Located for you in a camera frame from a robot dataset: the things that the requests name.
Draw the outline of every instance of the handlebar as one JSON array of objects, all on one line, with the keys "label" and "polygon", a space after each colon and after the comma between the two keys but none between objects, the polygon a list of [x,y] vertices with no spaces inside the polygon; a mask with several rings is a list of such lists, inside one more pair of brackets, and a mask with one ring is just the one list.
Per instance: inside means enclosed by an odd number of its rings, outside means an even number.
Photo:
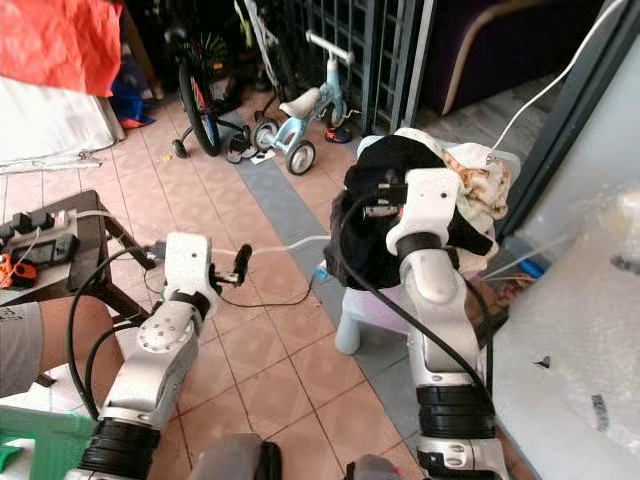
[{"label": "handlebar", "polygon": [[239,285],[244,283],[244,277],[247,275],[249,259],[251,258],[252,253],[253,249],[251,248],[251,245],[245,244],[240,248],[233,262],[233,273],[238,275]]},{"label": "handlebar", "polygon": [[324,48],[327,52],[329,52],[329,54],[335,55],[336,57],[341,58],[342,60],[347,62],[347,65],[351,65],[355,60],[355,55],[353,54],[353,52],[347,52],[346,50],[335,46],[333,43],[325,40],[322,37],[319,37],[311,30],[307,30],[305,37],[307,39],[307,42],[313,43],[320,48]]}]

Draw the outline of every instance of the plastic wrap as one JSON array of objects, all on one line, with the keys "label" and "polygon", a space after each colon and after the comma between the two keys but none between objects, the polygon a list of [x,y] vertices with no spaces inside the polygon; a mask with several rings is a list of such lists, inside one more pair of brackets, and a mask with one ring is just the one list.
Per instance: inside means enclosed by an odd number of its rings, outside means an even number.
[{"label": "plastic wrap", "polygon": [[[595,451],[598,465],[626,462],[603,450],[601,435],[640,459],[640,190],[597,200],[575,243],[512,307],[497,338],[500,415],[513,430],[528,428],[517,440],[540,473],[575,467],[568,451],[558,455],[568,443],[583,464]],[[547,356],[549,369],[535,365]],[[537,409],[529,413],[535,427],[522,426],[526,402]],[[539,450],[545,436],[553,440]]]}]

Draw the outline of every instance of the red tarp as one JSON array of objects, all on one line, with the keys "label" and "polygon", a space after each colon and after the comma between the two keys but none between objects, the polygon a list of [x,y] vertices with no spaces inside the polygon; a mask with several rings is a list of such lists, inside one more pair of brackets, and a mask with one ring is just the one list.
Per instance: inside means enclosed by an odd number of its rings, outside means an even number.
[{"label": "red tarp", "polygon": [[111,96],[121,11],[106,0],[0,0],[0,75]]}]

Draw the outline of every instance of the white cable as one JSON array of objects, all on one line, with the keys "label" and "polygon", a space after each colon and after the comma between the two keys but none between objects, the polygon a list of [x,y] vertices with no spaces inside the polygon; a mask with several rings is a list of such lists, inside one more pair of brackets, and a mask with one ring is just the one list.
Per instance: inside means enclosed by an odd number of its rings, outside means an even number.
[{"label": "white cable", "polygon": [[609,5],[607,7],[607,9],[604,11],[604,13],[602,15],[600,15],[598,20],[596,20],[596,22],[593,24],[593,26],[591,27],[591,30],[589,30],[589,33],[587,33],[587,36],[584,37],[584,40],[582,41],[582,43],[578,47],[578,50],[576,50],[576,53],[573,55],[573,58],[569,62],[569,65],[567,65],[567,68],[565,68],[564,71],[560,75],[558,75],[558,77],[553,82],[551,82],[549,85],[547,85],[540,93],[538,93],[535,97],[533,97],[531,100],[529,100],[527,103],[525,103],[524,106],[520,110],[518,110],[518,112],[513,116],[511,121],[507,124],[506,128],[502,132],[502,135],[500,135],[500,138],[498,138],[498,141],[493,146],[492,150],[495,150],[496,148],[498,148],[498,145],[500,145],[500,143],[504,139],[504,136],[507,134],[507,132],[509,131],[509,129],[511,128],[513,123],[517,120],[517,118],[520,116],[520,114],[522,112],[524,112],[527,108],[529,108],[532,104],[534,104],[536,101],[538,101],[540,99],[540,97],[542,97],[549,90],[551,90],[560,80],[562,80],[571,71],[573,66],[576,64],[576,61],[578,60],[578,57],[580,56],[580,54],[584,50],[584,47],[587,45],[589,40],[591,40],[591,37],[593,37],[593,34],[596,32],[596,30],[598,30],[600,25],[602,25],[602,22],[604,22],[607,19],[607,17],[616,8],[618,8],[620,5],[622,5],[622,3],[624,1],[625,0],[614,0],[611,3],[611,5]]},{"label": "white cable", "polygon": [[18,260],[16,264],[13,266],[13,268],[11,269],[11,272],[9,273],[9,278],[11,278],[14,273],[16,273],[16,268],[18,268],[18,265],[22,263],[22,261],[25,258],[27,258],[27,255],[29,255],[33,247],[36,245],[36,243],[38,243],[39,239],[40,239],[40,227],[36,228],[36,238],[33,239],[33,242],[31,242],[31,245],[29,245],[29,248],[27,248],[27,251],[24,252],[24,255],[20,257],[20,260]]},{"label": "white cable", "polygon": [[84,212],[80,212],[76,215],[76,218],[84,218],[84,217],[111,217],[113,215],[109,212],[105,212],[104,210],[87,210]]},{"label": "white cable", "polygon": [[259,250],[256,250],[253,254],[254,255],[260,255],[261,253],[286,252],[288,250],[293,250],[294,248],[301,247],[305,243],[315,242],[315,241],[320,241],[320,240],[331,240],[331,236],[329,236],[329,235],[311,235],[310,237],[303,238],[302,240],[299,240],[296,243],[292,243],[291,245],[288,245],[288,246],[261,248]]},{"label": "white cable", "polygon": [[561,237],[558,237],[555,240],[552,240],[551,242],[549,242],[549,243],[547,243],[545,245],[542,245],[541,247],[536,248],[535,250],[531,250],[529,253],[526,253],[526,254],[522,255],[521,257],[516,258],[513,262],[507,263],[504,267],[500,267],[499,269],[494,270],[493,272],[487,273],[486,275],[482,275],[480,277],[480,279],[487,280],[488,278],[491,278],[491,277],[493,277],[494,275],[496,275],[496,274],[498,274],[500,272],[504,272],[505,270],[508,270],[509,268],[513,267],[514,265],[517,265],[518,263],[520,263],[523,260],[526,260],[527,258],[531,258],[531,257],[533,257],[534,255],[537,255],[540,252],[544,252],[545,250],[547,250],[547,249],[549,249],[549,248],[551,248],[551,247],[553,247],[553,246],[555,246],[555,245],[557,245],[559,243],[562,243],[562,242],[565,242],[565,241],[569,240],[570,237],[571,236],[569,234],[562,235]]},{"label": "white cable", "polygon": [[[303,238],[302,240],[292,243],[291,245],[261,248],[253,252],[252,256],[260,255],[261,253],[287,252],[289,250],[293,250],[294,248],[298,248],[304,245],[305,243],[319,241],[319,240],[331,240],[331,237],[329,235],[311,235],[310,237]],[[218,248],[212,249],[211,253],[214,253],[214,254],[217,253],[218,255],[229,255],[231,257],[235,257],[238,254],[238,252],[234,252],[232,250],[223,250]]]}]

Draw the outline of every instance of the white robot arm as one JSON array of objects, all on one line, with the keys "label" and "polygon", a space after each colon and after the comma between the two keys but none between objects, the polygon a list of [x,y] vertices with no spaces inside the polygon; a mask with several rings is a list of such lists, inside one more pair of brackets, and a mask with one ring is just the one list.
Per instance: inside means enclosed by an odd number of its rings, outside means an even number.
[{"label": "white robot arm", "polygon": [[[91,444],[66,480],[146,478],[161,431],[197,356],[205,317],[217,309],[214,287],[219,288],[219,282],[240,285],[250,256],[246,245],[236,257],[234,272],[219,275],[212,269],[210,240],[169,234],[165,301],[140,325],[136,348],[118,372]],[[251,451],[260,456],[259,438],[240,442],[251,444]]]},{"label": "white robot arm", "polygon": [[[417,312],[411,318],[394,308],[412,324],[409,359],[420,403],[417,454],[428,478],[507,480],[478,341],[465,313],[467,287],[443,250],[459,183],[449,169],[417,169],[407,173],[406,185],[385,185],[379,195],[383,204],[401,207],[387,249],[400,260],[401,282]],[[372,293],[384,300],[380,292]]]}]

